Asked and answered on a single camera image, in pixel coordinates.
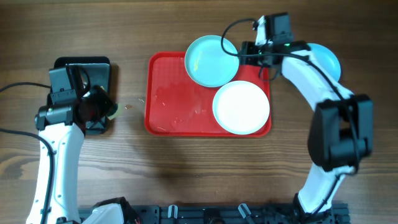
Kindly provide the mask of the yellow green sponge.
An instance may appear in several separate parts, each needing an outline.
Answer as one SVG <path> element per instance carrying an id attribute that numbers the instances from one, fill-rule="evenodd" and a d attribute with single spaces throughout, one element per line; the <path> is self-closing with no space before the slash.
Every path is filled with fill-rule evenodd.
<path id="1" fill-rule="evenodd" d="M 118 116 L 118 109 L 119 109 L 118 104 L 114 104 L 114 105 L 110 108 L 109 112 L 106 114 L 106 117 L 107 117 L 109 120 L 114 119 L 115 117 Z"/>

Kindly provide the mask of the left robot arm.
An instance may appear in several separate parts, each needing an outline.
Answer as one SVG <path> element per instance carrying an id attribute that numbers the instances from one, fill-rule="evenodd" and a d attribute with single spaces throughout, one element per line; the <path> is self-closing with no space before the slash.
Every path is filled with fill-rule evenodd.
<path id="1" fill-rule="evenodd" d="M 40 160 L 34 202 L 27 223 L 81 223 L 77 176 L 86 123 L 116 113 L 118 106 L 101 86 L 50 93 L 36 116 Z"/>

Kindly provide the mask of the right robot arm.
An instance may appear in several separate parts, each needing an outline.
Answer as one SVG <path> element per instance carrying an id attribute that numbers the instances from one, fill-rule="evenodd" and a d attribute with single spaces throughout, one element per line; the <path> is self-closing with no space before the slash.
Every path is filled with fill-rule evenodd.
<path id="1" fill-rule="evenodd" d="M 303 95 L 313 110 L 307 146 L 313 162 L 307 180 L 295 194 L 290 219 L 314 223 L 332 214 L 331 201 L 345 177 L 373 150 L 373 102 L 338 82 L 336 55 L 304 41 L 257 45 L 244 41 L 241 64 L 275 68 Z"/>

